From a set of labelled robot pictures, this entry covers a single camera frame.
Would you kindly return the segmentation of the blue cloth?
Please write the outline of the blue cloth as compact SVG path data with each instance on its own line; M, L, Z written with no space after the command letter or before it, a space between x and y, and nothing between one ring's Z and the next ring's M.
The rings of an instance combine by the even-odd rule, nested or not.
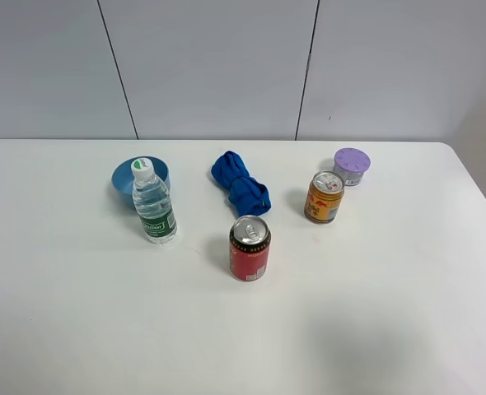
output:
M250 175L237 153L227 151L220 156L211 168L211 175L228 192L228 200L238 216L261 216L271 209L267 187Z

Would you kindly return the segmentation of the red soda can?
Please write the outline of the red soda can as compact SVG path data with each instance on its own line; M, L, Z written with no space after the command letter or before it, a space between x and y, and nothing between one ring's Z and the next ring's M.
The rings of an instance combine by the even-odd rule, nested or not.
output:
M229 232L230 269L241 281L260 279L267 268L271 232L266 222L258 217L239 217Z

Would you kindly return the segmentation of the gold energy drink can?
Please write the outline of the gold energy drink can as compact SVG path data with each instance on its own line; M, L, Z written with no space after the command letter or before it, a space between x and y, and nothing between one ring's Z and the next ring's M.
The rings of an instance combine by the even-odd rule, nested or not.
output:
M315 223L328 224L338 212L344 195L343 178L333 171L320 171L310 182L304 213Z

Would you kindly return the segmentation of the clear water bottle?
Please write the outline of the clear water bottle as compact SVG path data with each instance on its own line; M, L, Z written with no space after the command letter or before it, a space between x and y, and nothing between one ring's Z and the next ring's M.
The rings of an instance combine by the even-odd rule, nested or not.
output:
M147 157L135 159L131 170L133 204L145 235L154 244L170 242L176 235L177 223L168 187Z

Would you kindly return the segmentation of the purple lidded small jar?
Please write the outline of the purple lidded small jar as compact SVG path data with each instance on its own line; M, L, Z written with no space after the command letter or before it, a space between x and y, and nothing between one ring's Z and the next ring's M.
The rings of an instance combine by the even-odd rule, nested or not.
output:
M360 184L370 166L370 157L357 148L341 148L334 154L333 171L343 179L345 186Z

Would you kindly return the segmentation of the blue bowl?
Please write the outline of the blue bowl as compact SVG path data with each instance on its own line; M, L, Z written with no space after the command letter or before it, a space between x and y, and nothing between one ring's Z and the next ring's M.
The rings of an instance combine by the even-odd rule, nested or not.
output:
M120 201L133 211L135 210L132 196L134 176L131 170L131 164L136 159L140 159L140 156L130 158L121 163L111 176L111 184L117 192ZM165 183L168 189L171 189L170 172L166 163L153 156L149 156L148 159L152 162L157 176Z

